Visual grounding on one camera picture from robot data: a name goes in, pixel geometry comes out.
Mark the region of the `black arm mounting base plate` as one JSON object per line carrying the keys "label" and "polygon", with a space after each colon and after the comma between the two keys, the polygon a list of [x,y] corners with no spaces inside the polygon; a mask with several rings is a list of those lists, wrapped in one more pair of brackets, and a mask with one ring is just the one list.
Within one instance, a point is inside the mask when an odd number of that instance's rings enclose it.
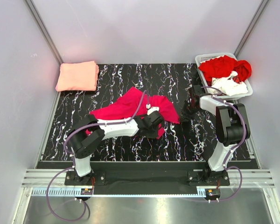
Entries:
{"label": "black arm mounting base plate", "polygon": [[79,177],[67,171],[64,184],[72,186],[104,186],[112,183],[161,183],[173,182],[189,186],[230,186],[227,172],[219,180],[205,181],[202,170],[96,170]]}

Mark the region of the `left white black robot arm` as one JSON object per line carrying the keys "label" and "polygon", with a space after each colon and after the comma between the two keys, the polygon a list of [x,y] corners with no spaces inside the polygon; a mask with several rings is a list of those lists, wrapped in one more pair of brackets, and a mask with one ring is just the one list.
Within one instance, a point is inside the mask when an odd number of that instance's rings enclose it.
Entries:
{"label": "left white black robot arm", "polygon": [[103,120],[92,114],[87,115],[71,129],[63,145],[74,157],[75,179],[82,185],[91,181],[90,157],[102,141],[122,136],[157,138],[164,122],[164,117],[158,111],[118,120]]}

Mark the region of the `magenta pink t shirt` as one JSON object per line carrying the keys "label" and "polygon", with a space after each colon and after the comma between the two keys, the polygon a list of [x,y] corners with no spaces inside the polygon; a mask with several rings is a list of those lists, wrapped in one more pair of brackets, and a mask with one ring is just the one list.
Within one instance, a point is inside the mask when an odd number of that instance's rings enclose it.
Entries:
{"label": "magenta pink t shirt", "polygon": [[[97,119],[103,120],[118,120],[126,119],[132,116],[147,114],[146,104],[159,107],[159,113],[164,117],[165,122],[173,124],[179,123],[179,115],[177,114],[174,105],[165,96],[149,96],[147,91],[132,87],[126,94],[120,97],[115,103],[94,110],[90,114]],[[159,130],[159,137],[164,134],[164,127]]]}

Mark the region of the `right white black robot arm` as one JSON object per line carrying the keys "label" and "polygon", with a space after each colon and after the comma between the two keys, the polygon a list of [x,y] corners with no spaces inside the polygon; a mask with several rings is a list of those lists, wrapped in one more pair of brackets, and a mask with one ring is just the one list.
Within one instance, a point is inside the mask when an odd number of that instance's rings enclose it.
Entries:
{"label": "right white black robot arm", "polygon": [[199,85],[190,87],[189,99],[185,101],[182,108],[180,122],[192,120],[201,110],[215,116],[217,144],[198,178],[208,185],[213,185],[224,178],[227,163],[236,149],[250,138],[251,131],[243,104],[229,103],[213,94],[204,93],[202,89],[203,87]]}

